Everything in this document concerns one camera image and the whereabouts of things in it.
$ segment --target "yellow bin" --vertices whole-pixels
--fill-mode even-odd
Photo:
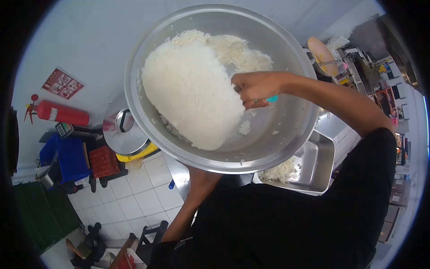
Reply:
[[[143,158],[146,155],[148,155],[148,154],[150,154],[156,150],[158,150],[158,147],[156,145],[154,145],[154,143],[151,142],[151,143],[149,143],[148,147],[139,154],[136,154],[134,156],[125,156],[125,155],[117,154],[117,158],[119,161],[126,163],[129,161],[135,160],[135,159]]]

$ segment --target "red egg tray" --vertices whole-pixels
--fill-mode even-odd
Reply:
[[[89,152],[89,162],[95,178],[119,173],[117,157],[108,146]]]

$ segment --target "stainless steel bowl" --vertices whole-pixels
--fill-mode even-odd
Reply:
[[[273,109],[256,109],[256,117],[251,117],[249,112],[244,115],[242,121],[251,121],[249,135],[236,133],[218,150],[205,151],[172,135],[144,90],[138,94],[137,72],[139,70],[141,74],[140,69],[148,54],[166,38],[193,29],[211,35],[231,34],[246,39],[250,49],[258,49],[271,56],[274,70],[288,70],[316,79],[312,64],[299,43],[270,19],[248,9],[223,4],[180,9],[156,22],[135,46],[127,62],[124,74],[126,99],[145,135],[178,161],[219,173],[257,172],[290,158],[307,141],[316,122],[318,107],[307,100],[281,95],[273,103]]]

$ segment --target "red fire extinguisher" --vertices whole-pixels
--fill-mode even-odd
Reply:
[[[32,104],[27,105],[27,110],[25,112],[25,118],[27,113],[30,116],[31,124],[33,124],[33,114],[36,114],[39,119],[57,121],[63,123],[69,123],[78,126],[86,126],[89,122],[89,115],[85,111],[78,110],[75,108],[70,108],[65,105],[56,104],[47,100],[42,100],[38,105],[34,105],[34,101],[38,100],[39,96],[33,94],[31,96]]]

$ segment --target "blue crate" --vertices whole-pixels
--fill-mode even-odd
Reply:
[[[77,181],[91,174],[85,161],[82,147],[82,140],[77,137],[67,137],[61,139],[55,133],[44,145],[39,153],[40,164],[50,165],[58,150],[58,160],[60,161],[61,173],[64,183],[66,181]]]

